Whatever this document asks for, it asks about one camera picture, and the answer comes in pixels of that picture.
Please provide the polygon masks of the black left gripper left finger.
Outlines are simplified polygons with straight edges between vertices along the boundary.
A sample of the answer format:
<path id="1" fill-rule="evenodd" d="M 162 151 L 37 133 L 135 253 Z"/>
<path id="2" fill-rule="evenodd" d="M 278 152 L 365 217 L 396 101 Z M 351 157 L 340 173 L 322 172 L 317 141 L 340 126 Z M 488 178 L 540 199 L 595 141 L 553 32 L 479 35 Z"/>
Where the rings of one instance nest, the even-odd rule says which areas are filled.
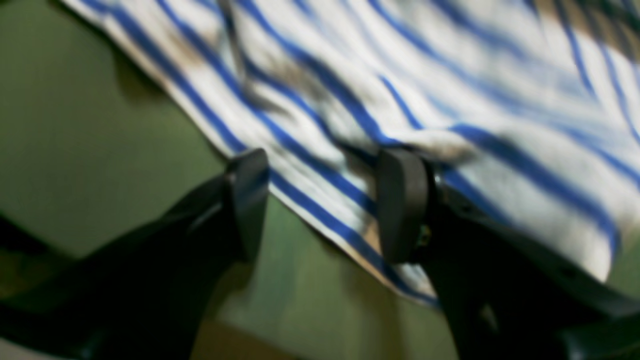
<path id="1" fill-rule="evenodd" d="M 236 155 L 156 220 L 2 300 L 1 337 L 64 359 L 189 359 L 219 279 L 258 257 L 269 184 L 265 150 Z"/>

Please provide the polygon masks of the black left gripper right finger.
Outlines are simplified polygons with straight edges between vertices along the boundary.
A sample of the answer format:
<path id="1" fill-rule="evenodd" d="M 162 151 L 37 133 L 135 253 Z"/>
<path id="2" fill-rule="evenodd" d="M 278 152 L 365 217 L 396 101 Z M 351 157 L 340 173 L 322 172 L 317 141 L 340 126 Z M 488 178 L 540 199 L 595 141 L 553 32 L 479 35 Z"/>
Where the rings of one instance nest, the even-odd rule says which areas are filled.
<path id="1" fill-rule="evenodd" d="M 637 360 L 639 301 L 490 219 L 404 148 L 375 168 L 382 257 L 427 274 L 461 360 Z"/>

